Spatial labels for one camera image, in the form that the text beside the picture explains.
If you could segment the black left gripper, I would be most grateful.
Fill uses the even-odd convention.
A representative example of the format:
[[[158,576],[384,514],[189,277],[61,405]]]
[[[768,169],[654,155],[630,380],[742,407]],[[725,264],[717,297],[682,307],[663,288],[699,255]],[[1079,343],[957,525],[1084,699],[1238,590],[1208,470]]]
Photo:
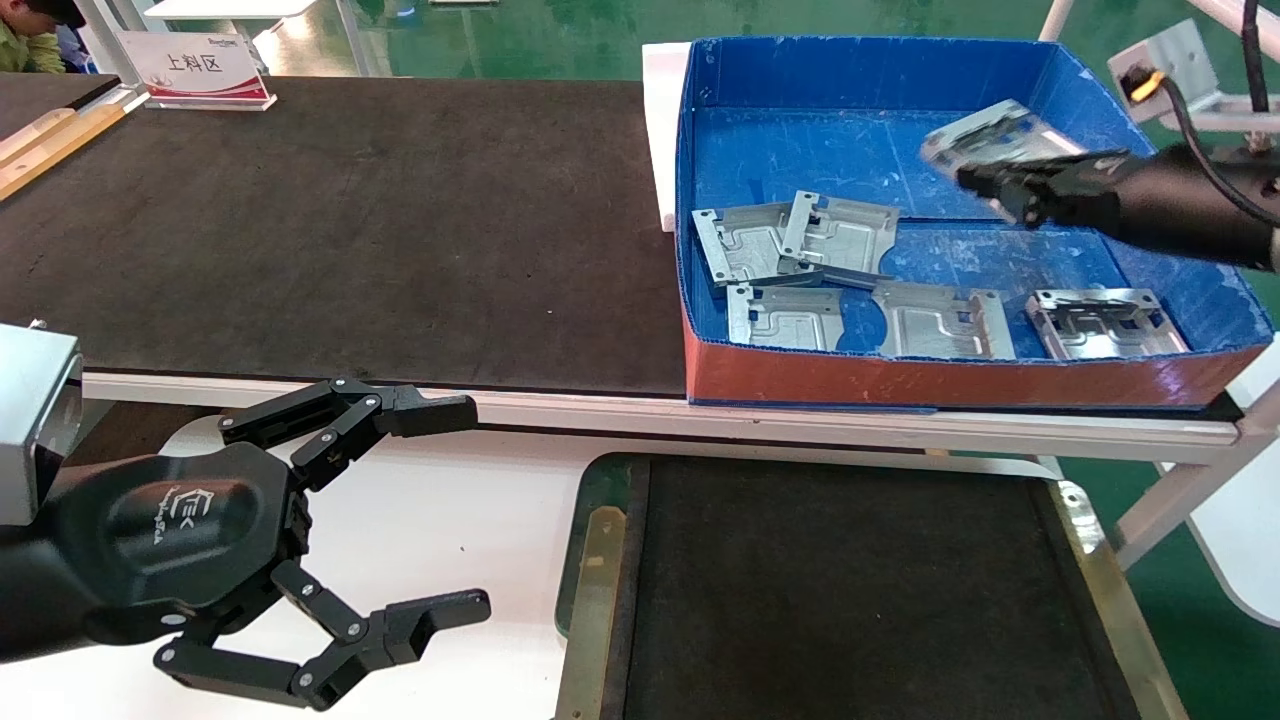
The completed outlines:
[[[212,454],[134,457],[56,484],[52,547],[88,642],[142,644],[206,623],[161,647],[155,667],[191,689],[324,712],[370,674],[417,662],[436,633],[490,618],[483,589],[361,618],[289,560],[306,552],[311,529],[298,491],[319,492],[387,436],[476,429],[474,398],[337,378],[225,415],[219,428],[230,446]],[[303,437],[291,469],[265,451]],[[273,589],[329,634],[323,652],[293,664],[219,650],[223,629],[251,623]]]

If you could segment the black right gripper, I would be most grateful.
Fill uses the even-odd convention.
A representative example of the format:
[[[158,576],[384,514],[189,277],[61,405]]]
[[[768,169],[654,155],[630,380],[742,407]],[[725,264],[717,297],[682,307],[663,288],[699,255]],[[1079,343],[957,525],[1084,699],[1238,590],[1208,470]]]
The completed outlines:
[[[1277,220],[1239,209],[1184,143],[1149,158],[1108,150],[1025,165],[963,165],[957,186],[1011,223],[1097,229],[1132,247],[1260,272],[1277,269]]]

